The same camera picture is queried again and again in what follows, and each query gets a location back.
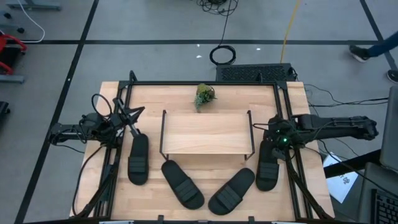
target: metal frame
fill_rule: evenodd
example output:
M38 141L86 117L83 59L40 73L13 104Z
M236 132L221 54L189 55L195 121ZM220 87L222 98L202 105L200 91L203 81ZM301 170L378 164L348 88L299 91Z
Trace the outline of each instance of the metal frame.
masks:
M256 82L148 82L148 81L143 81L139 82L137 81L134 73L130 73L130 81L120 81L119 86L118 86L118 96L121 96L123 90L127 87L127 94L126 94L126 100L125 100L125 105L128 106L131 95L132 95L132 88L134 85L198 85L201 83L207 84L207 85L252 85L252 86L272 86L274 88L274 95L275 95L275 104L277 108L277 115L280 117L283 117L282 113L282 105L280 103L280 96L279 96L279 88L283 90L284 94L284 100L285 104L287 107L287 114L288 117L292 117L292 109L290 105L290 99L289 99L289 93L287 89L287 84L286 82L265 82L265 83L256 83ZM163 119L162 119L162 134L160 136L161 142L160 142L160 147L162 147L162 140L163 140L163 130L164 130L164 117L165 117L166 111L163 111ZM248 111L249 114L249 123L251 125L251 113ZM100 183L102 183L107 175L109 174L109 171L114 169L113 172L118 172L118 165L119 161L121 158L121 145L120 147L116 148L116 155L113 164L110 164L109 158L111 155L112 149L106 149L106 154L105 154L105 159L104 159L104 165L103 165L103 170L101 173L101 180ZM301 155L300 151L298 149L295 150L296 153L296 163L298 167L298 174L300 178L303 180L303 183L306 184L305 182L305 176L304 176L304 171L303 171L303 164L301 160ZM47 222L40 222L40 223L106 223L106 221L111 220L111 211L113 207L113 200L114 200L114 193L116 189L116 182L117 179L113 180L112 183L110 184L109 188L107 191L102 195L101 200L97 203L94 209L94 214L93 217L90 218L72 218L72 219L67 219L67 220L57 220L57 221L47 221ZM299 208L299 201L297 197L297 191L295 187L295 182L289 178L289 187L290 187L290 194L292 196L292 205L293 205L293 211L295 215L295 220L296 222L300 221L305 221L306 223L344 223L344 222L339 222L339 221L334 221L334 220L318 220L318 219L313 219L312 217L312 210L307 202L307 200L304 198L304 203L305 203L305 209L306 209L306 214L307 217L303 218L300 215L300 208ZM163 221L163 218L159 218L159 220L134 220L134 223L142 223L142 224L163 224L164 223L169 223L169 224L200 224L200 223L214 223L214 224L247 224L248 222L213 222L213 221ZM249 224L263 224L263 223L270 223L270 222L257 222L254 221L254 218L249 217Z
M162 129L160 130L160 147L159 147L159 152L160 154L163 156L163 158L167 161L169 159L169 155L168 154L164 154L163 153L163 135L164 135L164 123L165 123L165 119L166 119L166 110L163 110L163 114L162 114ZM249 129L250 129L250 140L251 140L251 153L250 155L244 155L244 160L247 161L248 159L250 159L250 157L252 157L254 155L254 153L256 152L255 147L254 147L254 136L253 136L253 128L252 128L252 121L251 121L251 111L248 110L248 116L249 116Z

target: white paper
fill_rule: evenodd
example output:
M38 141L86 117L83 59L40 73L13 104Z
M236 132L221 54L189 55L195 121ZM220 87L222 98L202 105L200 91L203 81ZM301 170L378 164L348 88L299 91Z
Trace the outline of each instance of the white paper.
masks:
M333 153L331 154L333 155L334 158L338 159L339 162L341 162L339 157L337 157ZM328 155L328 157L326 157L326 159L323 161L323 167L327 167L332 164L338 163L338 161L336 161L334 158ZM328 178L326 181L328 183L329 194L340 203L343 203L344 199L348 195L349 190L354 185L354 182L357 177L358 177L357 173L350 172L340 176Z

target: yellow cable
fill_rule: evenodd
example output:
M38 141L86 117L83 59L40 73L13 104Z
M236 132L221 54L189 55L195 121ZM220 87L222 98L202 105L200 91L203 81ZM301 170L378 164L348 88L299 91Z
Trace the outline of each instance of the yellow cable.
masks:
M285 34L284 44L282 46L282 54L280 55L279 63L282 63L282 61L284 59L287 36L289 35L290 28L292 28L294 17L296 16L296 12L297 12L297 9L299 8L300 2L301 2L301 0L297 0L296 5L294 6L293 14L292 14L292 17L290 18L289 26L288 26L286 34Z

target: wooden shelf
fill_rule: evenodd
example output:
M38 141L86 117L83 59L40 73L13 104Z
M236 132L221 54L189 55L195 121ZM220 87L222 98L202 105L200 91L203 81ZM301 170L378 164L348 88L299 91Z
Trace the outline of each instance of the wooden shelf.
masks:
M248 114L167 113L164 154L251 154Z

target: small potted plant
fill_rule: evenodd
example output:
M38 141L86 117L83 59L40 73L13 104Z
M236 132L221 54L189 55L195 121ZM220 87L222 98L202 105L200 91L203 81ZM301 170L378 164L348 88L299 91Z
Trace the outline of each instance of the small potted plant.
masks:
M198 112L201 105L205 103L211 102L216 99L216 92L214 88L206 85L206 84L199 84L197 89L197 95L195 97L195 107Z

